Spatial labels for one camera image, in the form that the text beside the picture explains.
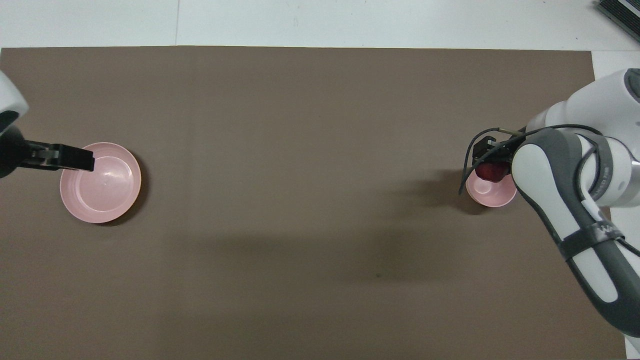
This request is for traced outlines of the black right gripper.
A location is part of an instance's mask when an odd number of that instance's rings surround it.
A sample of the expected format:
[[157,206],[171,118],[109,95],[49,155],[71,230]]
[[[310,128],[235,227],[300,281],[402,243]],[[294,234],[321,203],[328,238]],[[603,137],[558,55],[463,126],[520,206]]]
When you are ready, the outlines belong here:
[[524,143],[525,139],[525,136],[511,136],[506,139],[483,136],[482,139],[474,143],[471,149],[471,158],[475,163],[494,148],[496,151],[493,154],[493,164],[510,165],[514,160],[515,152]]

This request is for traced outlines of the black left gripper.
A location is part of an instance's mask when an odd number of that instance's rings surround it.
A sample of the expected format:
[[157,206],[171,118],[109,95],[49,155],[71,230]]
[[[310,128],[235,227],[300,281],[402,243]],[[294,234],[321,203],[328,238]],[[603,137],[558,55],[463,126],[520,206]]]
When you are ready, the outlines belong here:
[[84,148],[59,144],[59,150],[53,144],[30,141],[22,132],[10,125],[1,133],[0,139],[0,177],[7,177],[19,167],[28,169],[57,171],[60,169],[93,172],[96,166],[96,153]]

